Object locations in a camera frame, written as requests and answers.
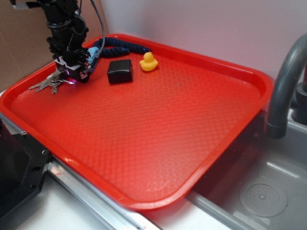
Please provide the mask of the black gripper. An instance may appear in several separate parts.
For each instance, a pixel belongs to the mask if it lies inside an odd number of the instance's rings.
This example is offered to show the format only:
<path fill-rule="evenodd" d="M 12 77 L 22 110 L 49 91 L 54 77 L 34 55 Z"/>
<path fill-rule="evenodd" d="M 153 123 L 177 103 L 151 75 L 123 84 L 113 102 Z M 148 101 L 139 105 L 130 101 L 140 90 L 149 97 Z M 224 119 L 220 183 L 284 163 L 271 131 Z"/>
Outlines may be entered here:
<path fill-rule="evenodd" d="M 81 83 L 88 82 L 90 78 L 88 67 L 89 58 L 91 57 L 88 48 L 78 50 L 65 50 L 62 54 L 54 54 L 53 59 L 56 63 L 57 70 L 63 75 Z"/>

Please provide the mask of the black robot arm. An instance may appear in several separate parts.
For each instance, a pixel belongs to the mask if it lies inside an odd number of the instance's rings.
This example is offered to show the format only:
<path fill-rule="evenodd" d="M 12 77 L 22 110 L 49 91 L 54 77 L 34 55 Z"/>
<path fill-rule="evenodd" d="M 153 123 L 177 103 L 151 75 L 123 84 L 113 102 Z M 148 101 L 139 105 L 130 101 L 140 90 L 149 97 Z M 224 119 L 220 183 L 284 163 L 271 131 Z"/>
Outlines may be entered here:
<path fill-rule="evenodd" d="M 17 3 L 11 1 L 16 10 L 41 8 L 47 19 L 47 27 L 52 36 L 47 38 L 49 50 L 53 54 L 56 68 L 61 75 L 66 75 L 78 82 L 89 80 L 88 48 L 83 43 L 88 32 L 85 20 L 80 16 L 76 0 L 35 0 Z"/>

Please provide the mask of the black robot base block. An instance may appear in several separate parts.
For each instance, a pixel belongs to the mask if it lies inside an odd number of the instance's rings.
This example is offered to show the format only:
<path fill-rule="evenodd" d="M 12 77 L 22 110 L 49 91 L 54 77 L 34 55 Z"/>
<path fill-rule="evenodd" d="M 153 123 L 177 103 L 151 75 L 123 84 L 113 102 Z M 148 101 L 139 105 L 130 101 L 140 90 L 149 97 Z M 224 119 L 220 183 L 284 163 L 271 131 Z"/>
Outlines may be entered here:
<path fill-rule="evenodd" d="M 49 150 L 29 134 L 11 134 L 0 122 L 0 220 L 42 189 Z"/>

